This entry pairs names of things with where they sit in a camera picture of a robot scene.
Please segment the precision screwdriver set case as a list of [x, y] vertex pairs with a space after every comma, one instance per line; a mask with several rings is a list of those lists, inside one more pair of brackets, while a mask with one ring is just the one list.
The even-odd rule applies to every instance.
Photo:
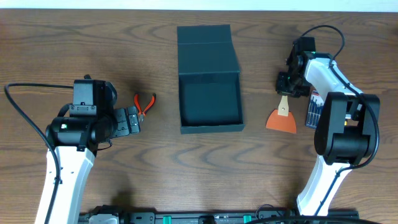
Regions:
[[305, 125], [307, 127], [313, 129], [317, 128], [320, 115], [323, 110], [323, 105], [324, 101], [322, 100], [321, 96], [318, 94], [316, 90], [313, 90], [310, 96], [310, 101], [307, 110], [307, 118], [305, 122]]

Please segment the orange scraper wooden handle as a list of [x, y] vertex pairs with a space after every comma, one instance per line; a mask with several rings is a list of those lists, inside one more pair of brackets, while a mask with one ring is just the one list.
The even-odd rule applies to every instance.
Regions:
[[268, 117], [266, 128], [292, 134], [297, 133], [294, 116], [289, 111], [288, 96], [282, 96], [278, 108]]

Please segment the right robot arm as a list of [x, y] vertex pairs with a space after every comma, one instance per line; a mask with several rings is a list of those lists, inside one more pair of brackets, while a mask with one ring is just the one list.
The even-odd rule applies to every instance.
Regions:
[[317, 52], [313, 37], [294, 40], [286, 64], [289, 69], [279, 73], [275, 87], [281, 102], [309, 96], [311, 88], [323, 100], [314, 135], [318, 156], [297, 208], [301, 215], [326, 216], [344, 178], [377, 152], [380, 100], [352, 85], [331, 54]]

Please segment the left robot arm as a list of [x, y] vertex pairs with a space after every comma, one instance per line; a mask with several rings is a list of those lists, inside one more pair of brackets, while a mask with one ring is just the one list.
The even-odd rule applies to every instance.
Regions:
[[75, 80], [73, 102], [46, 129], [50, 149], [36, 223], [77, 223], [99, 145], [140, 132], [137, 108], [116, 109], [117, 98], [110, 82]]

